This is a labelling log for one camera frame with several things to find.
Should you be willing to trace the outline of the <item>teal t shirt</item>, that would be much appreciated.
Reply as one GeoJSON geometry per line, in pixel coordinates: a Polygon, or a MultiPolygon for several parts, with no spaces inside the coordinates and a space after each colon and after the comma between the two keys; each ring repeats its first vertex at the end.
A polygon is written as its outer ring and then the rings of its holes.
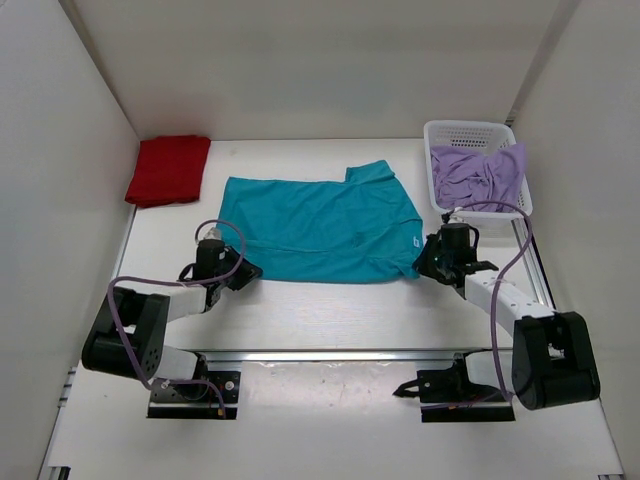
{"type": "Polygon", "coordinates": [[[343,181],[227,180],[225,242],[266,280],[337,284],[415,279],[423,222],[389,164],[349,167],[343,181]]]}

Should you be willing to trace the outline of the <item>red t shirt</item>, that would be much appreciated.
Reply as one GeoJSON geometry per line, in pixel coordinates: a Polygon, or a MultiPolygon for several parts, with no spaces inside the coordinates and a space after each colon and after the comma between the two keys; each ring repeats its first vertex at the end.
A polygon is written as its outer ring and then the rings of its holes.
{"type": "Polygon", "coordinates": [[[139,208],[198,201],[210,145],[197,135],[141,141],[125,201],[139,208]]]}

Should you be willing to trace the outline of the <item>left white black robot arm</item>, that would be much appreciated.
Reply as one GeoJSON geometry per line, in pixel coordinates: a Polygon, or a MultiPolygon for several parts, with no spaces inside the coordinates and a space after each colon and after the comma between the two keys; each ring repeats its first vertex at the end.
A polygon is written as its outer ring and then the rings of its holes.
{"type": "Polygon", "coordinates": [[[154,286],[150,293],[123,287],[133,277],[110,286],[81,353],[84,368],[137,379],[150,387],[175,387],[188,400],[206,395],[210,386],[205,356],[165,344],[167,325],[208,312],[225,289],[239,291],[259,279],[263,270],[221,240],[197,244],[195,261],[175,282],[154,286]]]}

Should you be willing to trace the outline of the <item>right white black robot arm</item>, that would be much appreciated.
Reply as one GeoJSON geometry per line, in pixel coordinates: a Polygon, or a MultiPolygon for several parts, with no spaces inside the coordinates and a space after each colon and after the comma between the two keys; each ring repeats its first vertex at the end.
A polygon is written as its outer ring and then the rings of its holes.
{"type": "Polygon", "coordinates": [[[477,259],[479,231],[464,223],[443,225],[427,236],[413,264],[420,275],[450,286],[489,315],[491,340],[502,328],[512,338],[508,352],[465,354],[449,375],[449,387],[470,400],[485,386],[529,410],[596,400],[601,385],[585,319],[557,312],[506,282],[502,271],[477,259]]]}

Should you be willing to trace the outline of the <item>lavender t shirt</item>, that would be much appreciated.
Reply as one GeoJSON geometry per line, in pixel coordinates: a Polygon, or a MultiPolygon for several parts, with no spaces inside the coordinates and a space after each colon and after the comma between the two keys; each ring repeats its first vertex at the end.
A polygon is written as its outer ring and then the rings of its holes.
{"type": "Polygon", "coordinates": [[[526,149],[521,143],[488,155],[464,147],[434,146],[434,198],[445,209],[476,202],[471,207],[474,211],[512,212],[503,202],[518,203],[526,167],[526,149]]]}

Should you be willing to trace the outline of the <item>aluminium frame rail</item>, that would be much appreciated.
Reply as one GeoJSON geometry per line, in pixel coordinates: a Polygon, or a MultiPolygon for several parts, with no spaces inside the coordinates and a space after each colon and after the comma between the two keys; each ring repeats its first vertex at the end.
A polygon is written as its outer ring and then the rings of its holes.
{"type": "Polygon", "coordinates": [[[448,349],[306,349],[204,351],[210,362],[422,362],[449,361],[461,350],[448,349]]]}

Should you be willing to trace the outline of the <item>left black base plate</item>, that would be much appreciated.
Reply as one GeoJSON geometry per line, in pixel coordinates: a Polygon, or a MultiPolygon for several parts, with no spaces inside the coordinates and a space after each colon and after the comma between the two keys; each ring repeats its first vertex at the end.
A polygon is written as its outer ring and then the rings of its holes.
{"type": "Polygon", "coordinates": [[[147,406],[149,419],[235,420],[238,414],[241,367],[211,363],[204,378],[215,385],[218,395],[206,385],[154,386],[147,406]]]}

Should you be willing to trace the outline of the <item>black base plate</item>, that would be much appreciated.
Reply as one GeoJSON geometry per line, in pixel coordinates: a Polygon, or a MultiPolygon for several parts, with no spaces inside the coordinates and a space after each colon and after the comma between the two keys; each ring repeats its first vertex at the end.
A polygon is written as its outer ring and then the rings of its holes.
{"type": "Polygon", "coordinates": [[[400,399],[417,399],[422,423],[513,422],[515,413],[499,389],[474,384],[466,368],[418,370],[416,378],[393,392],[400,399]]]}
{"type": "Polygon", "coordinates": [[[238,414],[241,367],[211,363],[204,378],[215,385],[218,395],[206,385],[154,386],[147,406],[149,419],[235,420],[238,414]]]}

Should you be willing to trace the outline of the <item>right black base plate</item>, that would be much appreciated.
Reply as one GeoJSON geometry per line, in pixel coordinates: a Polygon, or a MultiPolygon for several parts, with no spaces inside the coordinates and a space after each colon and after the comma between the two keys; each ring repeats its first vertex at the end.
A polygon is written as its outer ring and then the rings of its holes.
{"type": "Polygon", "coordinates": [[[416,378],[393,392],[400,399],[417,399],[422,423],[513,422],[515,413],[499,389],[474,384],[466,368],[418,370],[416,378]]]}

